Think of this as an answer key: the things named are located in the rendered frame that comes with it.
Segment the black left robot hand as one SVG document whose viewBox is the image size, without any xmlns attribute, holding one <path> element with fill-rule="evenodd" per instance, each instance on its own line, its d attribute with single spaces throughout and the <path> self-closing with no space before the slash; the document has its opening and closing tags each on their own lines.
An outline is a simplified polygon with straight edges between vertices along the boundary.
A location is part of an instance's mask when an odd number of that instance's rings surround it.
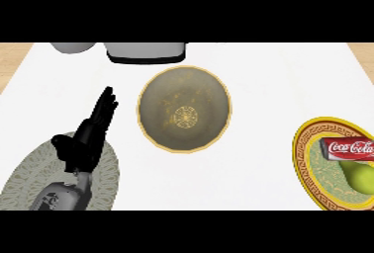
<svg viewBox="0 0 374 253">
<path fill-rule="evenodd" d="M 66 173 L 90 173 L 97 165 L 113 111 L 118 106 L 112 88 L 106 87 L 94 104 L 90 117 L 81 122 L 74 136 L 57 134 L 51 144 Z"/>
</svg>

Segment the olive bowl with gold rim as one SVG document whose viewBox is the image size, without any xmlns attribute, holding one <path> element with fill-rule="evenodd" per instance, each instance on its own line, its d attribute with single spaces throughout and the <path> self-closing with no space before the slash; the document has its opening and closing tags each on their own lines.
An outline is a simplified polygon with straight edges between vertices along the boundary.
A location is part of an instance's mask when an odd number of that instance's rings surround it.
<svg viewBox="0 0 374 253">
<path fill-rule="evenodd" d="M 218 77 L 196 66 L 161 71 L 139 95 L 143 135 L 171 153 L 193 153 L 220 139 L 230 121 L 230 96 Z"/>
</svg>

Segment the yellow patterned plate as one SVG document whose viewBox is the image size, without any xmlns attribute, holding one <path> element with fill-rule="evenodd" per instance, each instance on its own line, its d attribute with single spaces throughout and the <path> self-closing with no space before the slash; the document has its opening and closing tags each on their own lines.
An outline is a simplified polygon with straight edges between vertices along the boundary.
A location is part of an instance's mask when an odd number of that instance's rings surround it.
<svg viewBox="0 0 374 253">
<path fill-rule="evenodd" d="M 317 141 L 323 137 L 372 135 L 348 121 L 317 117 L 300 126 L 292 140 L 292 161 L 303 187 L 316 205 L 329 211 L 374 211 L 374 195 L 356 192 L 335 161 L 323 159 Z"/>
</svg>

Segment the green pear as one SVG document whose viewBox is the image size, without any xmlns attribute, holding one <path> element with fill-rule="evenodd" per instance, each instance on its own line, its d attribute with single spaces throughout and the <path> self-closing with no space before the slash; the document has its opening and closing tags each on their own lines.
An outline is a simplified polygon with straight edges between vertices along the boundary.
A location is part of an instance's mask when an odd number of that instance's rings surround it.
<svg viewBox="0 0 374 253">
<path fill-rule="evenodd" d="M 374 168 L 353 161 L 340 161 L 344 178 L 350 188 L 365 195 L 374 195 Z"/>
</svg>

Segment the grey-green patterned placemat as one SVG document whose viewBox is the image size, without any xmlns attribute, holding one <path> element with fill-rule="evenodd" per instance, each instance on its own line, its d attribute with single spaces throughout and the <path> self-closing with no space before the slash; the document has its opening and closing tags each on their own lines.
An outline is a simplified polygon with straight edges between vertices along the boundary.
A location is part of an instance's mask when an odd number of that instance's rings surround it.
<svg viewBox="0 0 374 253">
<path fill-rule="evenodd" d="M 109 211 L 118 191 L 118 159 L 108 142 L 103 143 L 97 166 L 91 173 L 88 211 Z M 63 171 L 63 162 L 47 140 L 23 158 L 0 193 L 0 211 L 26 211 L 42 188 L 53 182 L 76 183 Z"/>
</svg>

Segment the grey rounded container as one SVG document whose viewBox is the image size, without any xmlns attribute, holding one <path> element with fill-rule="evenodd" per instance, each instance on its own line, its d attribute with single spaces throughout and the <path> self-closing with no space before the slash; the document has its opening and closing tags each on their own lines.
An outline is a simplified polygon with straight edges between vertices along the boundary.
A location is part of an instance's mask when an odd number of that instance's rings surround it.
<svg viewBox="0 0 374 253">
<path fill-rule="evenodd" d="M 51 46 L 60 53 L 72 54 L 72 53 L 81 53 L 85 50 L 88 50 L 94 46 L 94 43 L 93 42 L 53 42 Z"/>
</svg>

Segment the red soda can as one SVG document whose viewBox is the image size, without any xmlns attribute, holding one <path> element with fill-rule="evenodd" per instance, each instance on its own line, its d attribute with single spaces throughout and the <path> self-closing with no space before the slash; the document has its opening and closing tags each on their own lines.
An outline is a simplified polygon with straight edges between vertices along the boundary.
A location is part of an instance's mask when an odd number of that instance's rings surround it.
<svg viewBox="0 0 374 253">
<path fill-rule="evenodd" d="M 317 143 L 329 161 L 374 161 L 374 139 L 365 136 L 323 137 Z"/>
</svg>

